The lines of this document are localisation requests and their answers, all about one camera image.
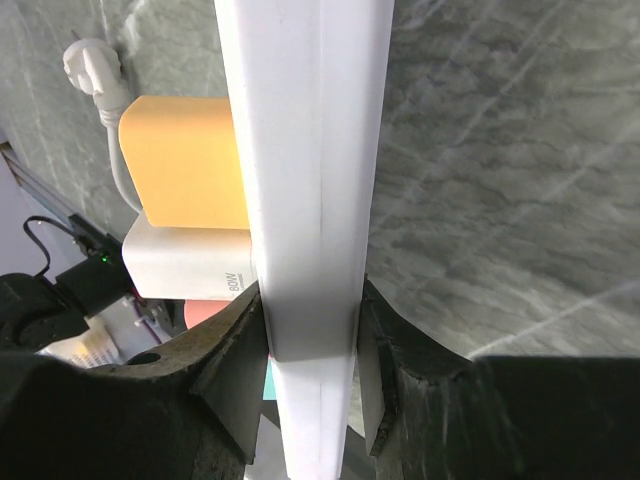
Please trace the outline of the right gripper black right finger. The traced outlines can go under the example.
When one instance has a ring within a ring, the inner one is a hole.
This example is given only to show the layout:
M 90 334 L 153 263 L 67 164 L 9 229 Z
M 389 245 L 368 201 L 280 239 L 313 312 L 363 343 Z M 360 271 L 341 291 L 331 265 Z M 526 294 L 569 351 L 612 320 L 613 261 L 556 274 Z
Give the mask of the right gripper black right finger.
M 371 283 L 357 341 L 380 479 L 635 479 L 639 362 L 449 350 Z

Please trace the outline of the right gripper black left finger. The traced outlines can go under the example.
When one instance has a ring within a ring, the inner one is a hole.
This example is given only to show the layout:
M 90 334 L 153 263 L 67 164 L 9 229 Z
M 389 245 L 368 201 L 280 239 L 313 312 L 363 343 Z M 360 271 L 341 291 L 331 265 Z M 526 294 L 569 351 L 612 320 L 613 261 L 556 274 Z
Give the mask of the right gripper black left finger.
M 5 479 L 240 479 L 254 461 L 268 342 L 260 293 L 125 365 L 1 358 Z

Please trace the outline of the white power strip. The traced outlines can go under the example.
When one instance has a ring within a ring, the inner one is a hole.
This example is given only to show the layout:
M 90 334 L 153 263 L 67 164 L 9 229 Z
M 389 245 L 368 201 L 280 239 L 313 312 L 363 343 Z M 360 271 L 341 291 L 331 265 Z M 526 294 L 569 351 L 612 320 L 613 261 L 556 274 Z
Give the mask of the white power strip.
M 342 471 L 394 5 L 215 5 L 286 473 Z

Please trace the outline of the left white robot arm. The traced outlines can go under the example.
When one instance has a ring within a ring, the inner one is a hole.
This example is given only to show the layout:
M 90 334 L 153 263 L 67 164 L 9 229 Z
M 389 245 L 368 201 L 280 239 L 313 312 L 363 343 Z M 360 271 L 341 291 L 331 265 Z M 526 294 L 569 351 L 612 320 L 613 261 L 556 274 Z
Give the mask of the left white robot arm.
M 99 252 L 49 281 L 1 277 L 1 351 L 89 369 L 122 364 L 171 338 L 175 306 L 144 299 L 121 259 Z

